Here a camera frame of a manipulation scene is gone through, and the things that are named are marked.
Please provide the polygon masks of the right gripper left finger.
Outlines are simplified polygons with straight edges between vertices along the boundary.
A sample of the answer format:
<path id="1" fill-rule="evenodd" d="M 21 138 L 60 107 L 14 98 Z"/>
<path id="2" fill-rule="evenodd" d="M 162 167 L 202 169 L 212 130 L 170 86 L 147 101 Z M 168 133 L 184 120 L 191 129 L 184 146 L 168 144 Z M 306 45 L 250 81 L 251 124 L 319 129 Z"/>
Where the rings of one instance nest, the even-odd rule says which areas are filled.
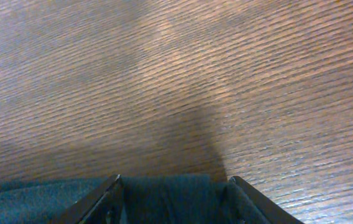
<path id="1" fill-rule="evenodd" d="M 51 224 L 117 224 L 124 206 L 124 184 L 121 175 L 112 175 L 75 202 Z"/>

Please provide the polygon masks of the dark green Nike t-shirt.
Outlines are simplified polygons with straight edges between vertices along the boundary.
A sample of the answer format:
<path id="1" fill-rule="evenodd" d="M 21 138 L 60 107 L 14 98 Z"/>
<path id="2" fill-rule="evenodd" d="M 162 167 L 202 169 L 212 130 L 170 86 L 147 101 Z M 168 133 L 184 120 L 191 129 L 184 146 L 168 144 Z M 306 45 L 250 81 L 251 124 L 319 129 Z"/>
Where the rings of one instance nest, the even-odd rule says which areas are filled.
<path id="1" fill-rule="evenodd" d="M 47 223 L 87 196 L 103 179 L 0 183 L 0 223 Z M 121 223 L 268 223 L 233 182 L 207 175 L 123 177 Z"/>

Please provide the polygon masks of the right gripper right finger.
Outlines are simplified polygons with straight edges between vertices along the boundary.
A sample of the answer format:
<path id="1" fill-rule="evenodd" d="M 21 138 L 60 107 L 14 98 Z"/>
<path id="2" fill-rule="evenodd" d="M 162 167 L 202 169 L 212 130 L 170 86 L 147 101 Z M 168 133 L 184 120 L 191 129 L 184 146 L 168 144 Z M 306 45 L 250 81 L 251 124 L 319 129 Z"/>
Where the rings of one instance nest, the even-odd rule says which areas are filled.
<path id="1" fill-rule="evenodd" d="M 264 194 L 239 176 L 229 179 L 242 196 L 242 218 L 245 223 L 304 224 L 284 211 Z"/>

